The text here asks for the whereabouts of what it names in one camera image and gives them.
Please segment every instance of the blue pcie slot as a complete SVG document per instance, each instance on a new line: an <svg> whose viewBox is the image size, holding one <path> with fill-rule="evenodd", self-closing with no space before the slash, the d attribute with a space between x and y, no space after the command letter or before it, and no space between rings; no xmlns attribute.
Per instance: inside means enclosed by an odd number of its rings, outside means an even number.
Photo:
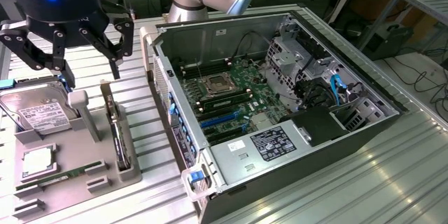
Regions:
<svg viewBox="0 0 448 224"><path fill-rule="evenodd" d="M202 123L202 128L211 127L211 126L214 126L214 125L217 125L219 123L229 122L229 121L237 119L237 117L238 117L238 112L234 112L231 115L226 115L226 116L223 116L223 117L221 117L218 119L214 119L214 120L210 120L207 122L203 122Z"/></svg>

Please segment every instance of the gray parts tray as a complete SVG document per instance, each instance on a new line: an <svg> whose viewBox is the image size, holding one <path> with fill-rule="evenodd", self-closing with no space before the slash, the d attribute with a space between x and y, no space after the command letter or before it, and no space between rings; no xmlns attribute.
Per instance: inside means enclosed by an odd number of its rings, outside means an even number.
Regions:
<svg viewBox="0 0 448 224"><path fill-rule="evenodd" d="M121 106L122 115L126 115L125 108ZM67 173L69 177L53 180L43 186L31 186L30 188L18 190L17 203L19 206L25 202L39 199L43 202L39 205L39 211L29 211L29 213L17 212L19 223L33 221L89 199L107 194L142 180L142 173L135 154L135 148L131 138L129 121L121 120L123 138L131 157L133 167L126 171L119 171L117 167L117 151L109 124L106 110L101 109L91 112L97 127L101 132L101 142L94 142L89 129L79 131L66 130L57 132L45 137L43 140L23 145L17 141L17 164L15 164L15 186L21 186L23 172L23 152L26 150L57 144L58 151L54 153L54 162L58 163L61 169L57 174ZM90 182L107 178L106 185L98 186L95 189L89 188Z"/></svg>

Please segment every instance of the pcie slot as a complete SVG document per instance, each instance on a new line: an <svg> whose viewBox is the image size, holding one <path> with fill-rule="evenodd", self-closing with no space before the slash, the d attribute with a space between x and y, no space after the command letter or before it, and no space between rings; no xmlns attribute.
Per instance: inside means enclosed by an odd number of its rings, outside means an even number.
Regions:
<svg viewBox="0 0 448 224"><path fill-rule="evenodd" d="M246 134L246 124L233 130L225 131L217 135L207 138L213 145L226 142L229 139L243 136Z"/></svg>
<svg viewBox="0 0 448 224"><path fill-rule="evenodd" d="M211 126L214 126L217 124L233 121L234 119L237 119L237 117L238 117L238 112L234 112L230 115L222 116L221 118L217 118L214 120L203 122L202 123L202 128L207 128L207 127L211 127Z"/></svg>

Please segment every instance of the blue latch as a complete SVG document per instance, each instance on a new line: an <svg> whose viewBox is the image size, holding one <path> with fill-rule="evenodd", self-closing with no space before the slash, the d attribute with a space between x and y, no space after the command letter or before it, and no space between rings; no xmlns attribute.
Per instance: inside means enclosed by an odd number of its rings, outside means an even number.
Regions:
<svg viewBox="0 0 448 224"><path fill-rule="evenodd" d="M343 87L347 89L347 85L343 83L342 77L339 76L339 74L334 74L330 78L330 85L331 85L331 90L334 91L334 94L337 96L337 103L338 105L342 105L339 102L339 94L338 94L338 87Z"/></svg>
<svg viewBox="0 0 448 224"><path fill-rule="evenodd" d="M173 103L170 106L170 114L173 115L175 113L175 109L177 109L177 103Z"/></svg>
<svg viewBox="0 0 448 224"><path fill-rule="evenodd" d="M206 178L203 171L194 172L190 174L190 183L194 184L198 181L202 181Z"/></svg>
<svg viewBox="0 0 448 224"><path fill-rule="evenodd" d="M17 85L17 81L14 79L9 79L9 80L2 80L0 81L0 90L2 89L11 89L14 88Z"/></svg>

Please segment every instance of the warning label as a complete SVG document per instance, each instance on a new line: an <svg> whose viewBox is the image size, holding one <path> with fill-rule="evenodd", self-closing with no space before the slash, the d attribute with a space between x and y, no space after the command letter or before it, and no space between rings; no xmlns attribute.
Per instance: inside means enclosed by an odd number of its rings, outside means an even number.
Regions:
<svg viewBox="0 0 448 224"><path fill-rule="evenodd" d="M69 124L69 118L59 102L19 110L37 131L50 130Z"/></svg>
<svg viewBox="0 0 448 224"><path fill-rule="evenodd" d="M297 150L282 126L251 136L251 139L265 161L271 161Z"/></svg>

